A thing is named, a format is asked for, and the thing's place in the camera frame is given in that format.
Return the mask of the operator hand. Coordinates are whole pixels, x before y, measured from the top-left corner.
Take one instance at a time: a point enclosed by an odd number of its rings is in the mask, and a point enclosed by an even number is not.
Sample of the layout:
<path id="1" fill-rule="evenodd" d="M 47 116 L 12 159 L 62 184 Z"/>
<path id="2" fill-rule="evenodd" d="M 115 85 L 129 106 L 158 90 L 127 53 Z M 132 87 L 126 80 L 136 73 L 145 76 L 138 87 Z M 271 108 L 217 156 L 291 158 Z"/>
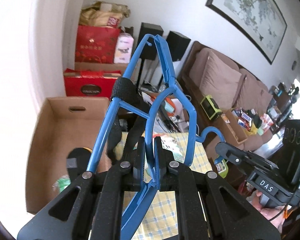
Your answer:
<path id="1" fill-rule="evenodd" d="M 275 226 L 277 228 L 277 230 L 280 230 L 280 228 L 282 228 L 283 223 L 285 221 L 285 214 L 284 210 L 285 207 L 284 206 L 278 206 L 274 209 L 270 209 L 270 208 L 265 208 L 260 204 L 260 197 L 262 196 L 262 192 L 256 190 L 255 191 L 255 196 L 251 202 L 252 206 L 258 210 L 267 220 L 271 220 L 272 218 L 274 218 L 271 221 L 271 224 L 273 224 L 273 226 Z"/>

